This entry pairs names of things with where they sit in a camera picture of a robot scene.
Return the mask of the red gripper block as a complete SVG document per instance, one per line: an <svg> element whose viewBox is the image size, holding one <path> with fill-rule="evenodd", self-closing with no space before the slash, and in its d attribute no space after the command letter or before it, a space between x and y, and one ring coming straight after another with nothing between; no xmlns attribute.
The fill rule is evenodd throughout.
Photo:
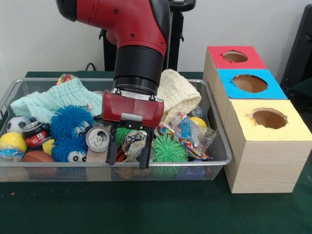
<svg viewBox="0 0 312 234"><path fill-rule="evenodd" d="M108 91L103 93L102 118L105 121L110 121L111 124L106 163L115 164L118 149L116 141L118 122L128 120L139 123L147 132L145 146L141 151L139 161L139 168L143 170L149 167L154 128L160 124L164 112L164 102L160 99L150 100L149 96L143 94L139 94L140 98L136 99L130 94L131 92L128 91L122 91L121 94L113 94Z"/></svg>

